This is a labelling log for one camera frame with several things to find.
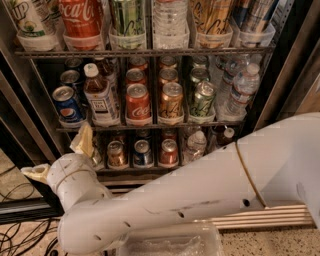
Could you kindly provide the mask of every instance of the clear bottle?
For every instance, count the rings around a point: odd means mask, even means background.
[[[227,111],[229,115],[240,115],[252,100],[260,85],[260,67],[250,63],[234,78]]]
[[[119,116],[110,84],[103,80],[94,63],[85,65],[84,72],[86,81],[83,90],[90,104],[93,119],[98,121],[100,125],[108,126],[111,120],[115,120]]]
[[[103,80],[107,80],[110,83],[113,99],[116,107],[119,109],[119,97],[118,97],[118,79],[117,73],[113,66],[110,65],[105,58],[94,58],[94,63],[97,65],[100,75]]]
[[[201,158],[207,146],[207,139],[202,131],[192,134],[183,152],[183,165]]]
[[[220,86],[217,92],[216,102],[223,105],[229,98],[230,90],[233,85],[233,78],[250,62],[249,54],[240,54],[229,57],[225,64]]]

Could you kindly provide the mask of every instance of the can lid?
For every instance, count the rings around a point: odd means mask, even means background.
[[[123,145],[120,141],[112,141],[108,145],[108,152],[111,154],[119,154],[123,150]]]
[[[144,84],[131,84],[127,88],[127,94],[132,98],[142,98],[148,92]]]
[[[182,86],[175,82],[169,82],[162,87],[162,91],[168,96],[176,97],[182,94]]]
[[[177,148],[177,143],[172,139],[166,139],[161,143],[161,148],[165,152],[173,152]]]
[[[137,129],[136,134],[139,137],[147,137],[150,135],[150,130],[149,129]]]
[[[224,130],[223,135],[226,138],[231,139],[234,136],[234,130],[232,128],[227,128]]]
[[[86,77],[95,77],[99,74],[99,70],[96,64],[89,63],[84,66],[84,73]]]
[[[209,71],[205,68],[193,68],[190,73],[191,79],[195,82],[200,82],[203,80],[209,80]]]
[[[55,101],[66,101],[74,95],[74,90],[69,86],[60,86],[54,90],[52,97]]]
[[[160,62],[166,66],[173,66],[177,63],[177,59],[174,56],[166,55],[160,57]]]
[[[82,64],[82,62],[83,62],[83,59],[81,59],[81,58],[68,58],[68,59],[66,59],[64,64],[68,68],[76,68],[76,67],[79,67]]]
[[[197,92],[204,96],[212,96],[215,93],[215,86],[208,81],[202,81],[197,85]]]
[[[165,80],[172,81],[178,78],[178,71],[174,68],[161,69],[159,72],[159,76]]]
[[[149,142],[146,140],[138,140],[135,144],[134,144],[134,149],[138,152],[138,153],[146,153],[148,152],[150,146],[149,146]]]
[[[250,75],[255,75],[255,74],[258,74],[259,73],[259,70],[260,70],[260,67],[258,64],[256,63],[250,63],[248,66],[247,66],[247,71]]]
[[[144,72],[138,68],[131,68],[127,71],[126,77],[133,82],[138,82],[144,78]]]
[[[131,57],[129,63],[134,66],[142,66],[147,63],[147,60],[143,57]]]
[[[80,78],[80,73],[76,70],[67,70],[60,75],[60,82],[75,83]]]

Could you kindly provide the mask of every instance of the bottle label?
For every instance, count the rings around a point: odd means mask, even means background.
[[[234,100],[241,104],[248,104],[253,98],[253,94],[245,94],[238,92],[234,86],[231,89],[231,96]]]
[[[101,93],[85,93],[90,103],[93,117],[96,120],[114,120],[118,117],[112,92],[108,88]]]

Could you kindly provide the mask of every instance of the coca-cola can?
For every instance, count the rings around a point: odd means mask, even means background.
[[[177,118],[182,115],[182,86],[178,83],[166,83],[162,87],[159,115],[163,118]]]
[[[123,144],[120,141],[112,141],[108,145],[107,150],[108,164],[115,167],[121,167],[128,163]]]
[[[129,69],[126,73],[126,86],[128,87],[130,84],[143,84],[147,85],[147,80],[145,73],[138,69],[132,68]]]
[[[69,37],[88,38],[100,35],[103,7],[99,0],[59,0],[59,10]],[[92,50],[96,46],[76,47]]]
[[[159,162],[175,164],[178,161],[178,146],[174,140],[166,139],[161,143]]]
[[[127,116],[132,120],[144,120],[151,116],[150,95],[143,84],[132,84],[126,94]]]

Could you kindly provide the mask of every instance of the red can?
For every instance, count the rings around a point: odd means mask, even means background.
[[[100,34],[103,19],[101,1],[59,0],[59,10],[66,27],[67,36],[87,38]],[[81,47],[81,49],[89,50],[87,47]]]
[[[161,143],[159,162],[175,164],[178,161],[178,146],[174,140],[167,139]]]
[[[126,94],[127,116],[132,120],[144,120],[151,116],[150,96],[144,84],[131,84]]]

